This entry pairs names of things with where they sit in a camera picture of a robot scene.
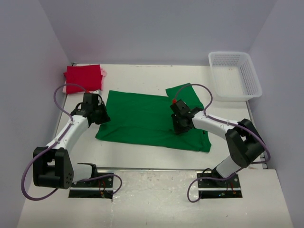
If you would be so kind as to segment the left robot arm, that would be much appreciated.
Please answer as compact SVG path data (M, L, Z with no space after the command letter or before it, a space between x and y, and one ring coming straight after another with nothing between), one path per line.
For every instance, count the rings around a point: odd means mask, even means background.
M70 152L91 124L110 121L106 106L97 93L84 93L83 101L70 113L70 119L60 133L45 147L33 152L33 182L35 186L68 189L74 182L83 181L92 187L98 183L96 165L72 163Z

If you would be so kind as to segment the green t shirt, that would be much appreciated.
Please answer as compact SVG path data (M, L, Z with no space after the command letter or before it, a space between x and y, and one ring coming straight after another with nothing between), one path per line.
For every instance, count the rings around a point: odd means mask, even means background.
M191 109L204 107L193 87L184 84L165 91L166 96L109 91L106 109L111 120L100 125L96 139L209 152L207 131L193 129L177 135L173 129L170 105L174 97L182 99Z

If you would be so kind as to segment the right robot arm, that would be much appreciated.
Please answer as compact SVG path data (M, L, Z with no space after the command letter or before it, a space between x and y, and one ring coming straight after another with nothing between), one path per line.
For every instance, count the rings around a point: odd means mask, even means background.
M201 108L190 109L182 100L174 100L171 110L175 134L197 129L217 135L226 141L229 156L217 165L209 176L204 176L218 187L224 186L238 171L247 168L265 151L263 140L248 119L231 122L213 117Z

